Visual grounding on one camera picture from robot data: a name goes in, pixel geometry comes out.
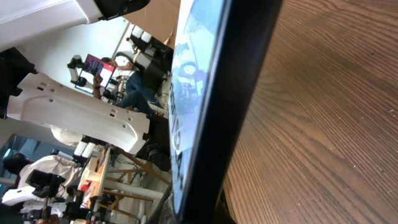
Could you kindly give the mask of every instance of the white device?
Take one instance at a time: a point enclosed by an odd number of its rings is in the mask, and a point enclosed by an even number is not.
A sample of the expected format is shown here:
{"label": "white device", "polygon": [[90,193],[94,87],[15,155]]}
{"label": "white device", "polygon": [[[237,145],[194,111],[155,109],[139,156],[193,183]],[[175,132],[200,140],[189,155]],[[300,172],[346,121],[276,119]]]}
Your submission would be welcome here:
{"label": "white device", "polygon": [[[146,143],[143,136],[149,132],[150,121],[144,113],[93,99],[43,73],[28,74],[18,87],[23,89],[22,93],[9,98],[7,115],[10,118],[66,128],[108,142],[130,154],[137,154]],[[78,150],[88,155],[91,152],[85,152],[87,147],[78,146]]]}
{"label": "white device", "polygon": [[57,30],[114,19],[150,0],[0,0],[0,52]]}

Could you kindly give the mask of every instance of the wood grain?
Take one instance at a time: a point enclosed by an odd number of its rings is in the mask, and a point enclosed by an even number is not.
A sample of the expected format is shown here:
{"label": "wood grain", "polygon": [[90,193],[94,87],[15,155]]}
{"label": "wood grain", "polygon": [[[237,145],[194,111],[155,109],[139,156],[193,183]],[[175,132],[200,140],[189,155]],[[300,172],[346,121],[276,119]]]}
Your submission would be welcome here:
{"label": "wood grain", "polygon": [[286,0],[228,179],[238,223],[398,223],[398,2]]}

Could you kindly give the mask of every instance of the computer monitor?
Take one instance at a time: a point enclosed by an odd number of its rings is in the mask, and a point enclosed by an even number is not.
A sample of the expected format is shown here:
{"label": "computer monitor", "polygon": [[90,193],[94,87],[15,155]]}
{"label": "computer monitor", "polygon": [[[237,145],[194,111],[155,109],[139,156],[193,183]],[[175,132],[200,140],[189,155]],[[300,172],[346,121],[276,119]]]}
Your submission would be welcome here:
{"label": "computer monitor", "polygon": [[182,1],[169,128],[174,215],[209,223],[281,0]]}
{"label": "computer monitor", "polygon": [[[87,79],[88,82],[93,84],[93,75],[91,74],[92,69],[97,69],[97,72],[103,78],[101,82],[101,89],[105,90],[106,86],[108,85],[113,72],[115,71],[115,67],[103,62],[101,59],[98,59],[90,54],[87,55],[86,62],[88,65],[87,69],[81,70],[80,77],[84,77]],[[87,87],[80,87],[75,85],[75,88],[85,91],[87,93],[93,94],[93,90]]]}

